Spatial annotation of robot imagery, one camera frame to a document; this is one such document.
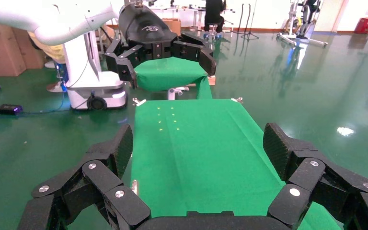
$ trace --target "white wall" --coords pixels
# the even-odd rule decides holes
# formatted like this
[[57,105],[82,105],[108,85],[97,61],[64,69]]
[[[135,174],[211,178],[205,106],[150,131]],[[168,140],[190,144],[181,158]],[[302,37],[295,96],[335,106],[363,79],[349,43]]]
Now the white wall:
[[368,17],[368,0],[349,0],[338,25],[338,31],[354,31],[362,17]]
[[332,31],[344,0],[323,0],[315,31]]
[[[318,19],[318,24],[320,25],[320,31],[330,31],[334,24],[334,18],[339,12],[339,8],[335,7],[335,2],[342,2],[343,0],[325,0],[329,1],[330,3],[325,3],[324,11],[321,14],[325,14],[325,16]],[[189,4],[205,6],[205,2],[202,0],[175,0],[174,2],[177,5],[186,5]],[[249,28],[252,22],[253,10],[255,1],[254,0],[227,0],[227,9],[233,9],[235,13],[232,12],[225,12],[222,16],[232,23],[234,23],[234,27],[237,28],[239,26],[239,20],[241,18],[241,11],[242,11],[242,4],[243,6],[243,17],[241,28]],[[249,19],[249,23],[246,24],[248,13],[249,13],[249,4],[251,5],[251,15]],[[285,22],[288,19],[288,12],[290,9],[290,0],[257,0],[256,3],[256,11],[254,15],[254,20],[252,24],[252,28],[259,28],[259,29],[280,29],[283,28]],[[160,8],[168,8],[170,6],[170,0],[158,0],[155,2],[155,7]],[[180,18],[182,21],[182,27],[189,27],[193,24],[194,13],[191,11],[162,11],[162,10],[154,10],[155,13],[161,18]],[[205,13],[202,14],[201,22],[204,23],[204,16]]]

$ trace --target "green floor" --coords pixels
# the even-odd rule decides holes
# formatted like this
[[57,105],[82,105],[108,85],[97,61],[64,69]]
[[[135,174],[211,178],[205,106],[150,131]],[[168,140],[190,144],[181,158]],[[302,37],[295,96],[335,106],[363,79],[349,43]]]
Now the green floor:
[[[368,177],[368,40],[317,34],[314,38],[330,43],[327,48],[308,46],[299,56],[290,55],[304,56],[300,63],[288,65],[290,47],[274,34],[258,36],[248,43],[234,35],[216,44],[214,98],[243,97],[243,106],[261,128],[277,122],[290,136],[312,141],[334,162]],[[21,104],[29,112],[56,109],[61,94],[45,90],[54,80],[53,70],[0,78],[0,104]],[[192,90],[180,98],[195,96]],[[130,92],[132,97],[161,100],[166,95],[137,90]],[[63,108],[68,106],[66,100]],[[91,144],[111,138],[121,124],[132,123],[134,111],[129,102],[121,111],[0,119],[0,230],[16,228],[36,184],[77,163]],[[338,130],[354,133],[344,136]],[[70,229],[109,227],[90,207]]]

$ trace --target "green fabric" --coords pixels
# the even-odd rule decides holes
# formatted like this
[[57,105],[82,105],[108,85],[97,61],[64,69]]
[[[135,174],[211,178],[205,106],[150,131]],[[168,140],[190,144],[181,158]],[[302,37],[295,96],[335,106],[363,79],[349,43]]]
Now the green fabric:
[[[284,183],[263,150],[262,130],[240,103],[148,101],[135,117],[132,180],[152,217],[267,214]],[[299,229],[340,228],[313,204]]]
[[208,77],[199,78],[195,83],[198,90],[197,99],[212,99]]
[[135,71],[138,86],[147,91],[186,86],[207,75],[197,62],[175,57],[146,61]]

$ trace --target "red box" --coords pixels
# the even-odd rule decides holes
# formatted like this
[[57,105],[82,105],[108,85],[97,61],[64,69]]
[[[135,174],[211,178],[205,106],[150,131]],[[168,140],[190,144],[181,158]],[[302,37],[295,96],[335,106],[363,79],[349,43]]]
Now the red box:
[[368,34],[368,18],[361,18],[357,23],[356,34]]

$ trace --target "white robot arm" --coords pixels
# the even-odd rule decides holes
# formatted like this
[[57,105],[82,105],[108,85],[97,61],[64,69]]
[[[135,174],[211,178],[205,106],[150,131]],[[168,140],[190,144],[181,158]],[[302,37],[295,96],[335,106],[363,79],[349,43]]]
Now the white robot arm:
[[123,6],[123,0],[0,0],[0,24],[34,32],[54,46],[118,20]]

